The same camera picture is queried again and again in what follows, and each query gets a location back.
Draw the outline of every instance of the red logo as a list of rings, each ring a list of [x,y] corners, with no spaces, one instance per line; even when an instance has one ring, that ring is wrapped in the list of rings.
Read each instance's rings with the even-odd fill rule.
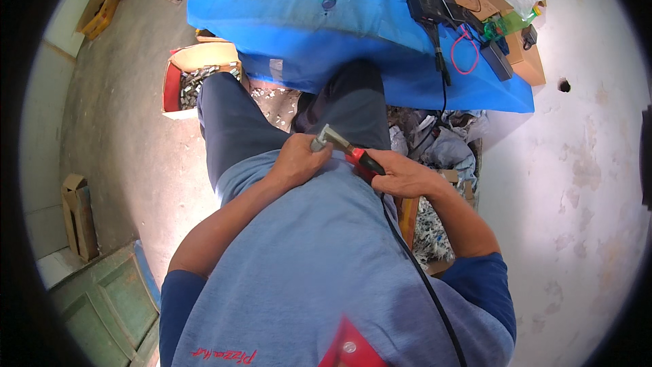
[[[257,352],[258,350],[254,350],[254,352],[250,356],[248,356],[246,351],[233,351],[233,350],[213,351],[208,349],[202,349],[200,347],[195,352],[191,351],[191,355],[193,357],[202,356],[204,360],[208,360],[211,356],[213,356],[216,359],[237,361],[236,364],[251,364]]]

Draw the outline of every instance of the table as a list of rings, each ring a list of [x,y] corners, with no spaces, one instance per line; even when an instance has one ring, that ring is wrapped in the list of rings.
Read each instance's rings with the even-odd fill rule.
[[[318,92],[344,62],[367,58],[382,72],[389,105],[441,109],[441,77],[425,31],[405,0],[337,0],[324,12],[318,0],[188,0],[188,23],[233,42],[251,78]],[[531,87],[520,77],[500,82],[481,56],[461,75],[450,61],[460,36],[440,29],[451,72],[447,109],[533,112]],[[475,60],[471,43],[455,48],[462,70]]]

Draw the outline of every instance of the green plastic bottle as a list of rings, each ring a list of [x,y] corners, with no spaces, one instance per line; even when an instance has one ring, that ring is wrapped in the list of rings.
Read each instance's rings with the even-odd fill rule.
[[[525,20],[521,19],[517,12],[507,13],[496,21],[485,23],[485,38],[487,40],[499,39],[518,30],[525,29],[539,15],[541,15],[539,6],[534,6],[532,12],[530,12]]]

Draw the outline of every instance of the man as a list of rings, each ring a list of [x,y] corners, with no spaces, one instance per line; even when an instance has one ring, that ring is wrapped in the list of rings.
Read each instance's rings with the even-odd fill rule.
[[[207,78],[198,107],[221,208],[170,261],[163,367],[509,362],[516,321],[495,236],[445,179],[389,151],[375,66],[347,64],[302,105],[295,128],[312,135],[271,126],[226,73]],[[386,175],[369,185],[331,144],[312,153],[326,123]],[[441,218],[457,260],[424,277],[436,296],[395,238],[390,195],[425,196]]]

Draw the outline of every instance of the leg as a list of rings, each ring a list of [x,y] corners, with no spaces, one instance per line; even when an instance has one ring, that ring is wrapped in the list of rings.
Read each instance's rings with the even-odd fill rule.
[[[354,146],[389,150],[387,105],[380,71],[371,62],[356,60],[335,74],[308,108],[316,119],[306,130],[316,134],[330,124]]]
[[[267,122],[245,87],[229,73],[217,73],[204,80],[197,108],[213,191],[226,169],[280,149],[289,137]]]

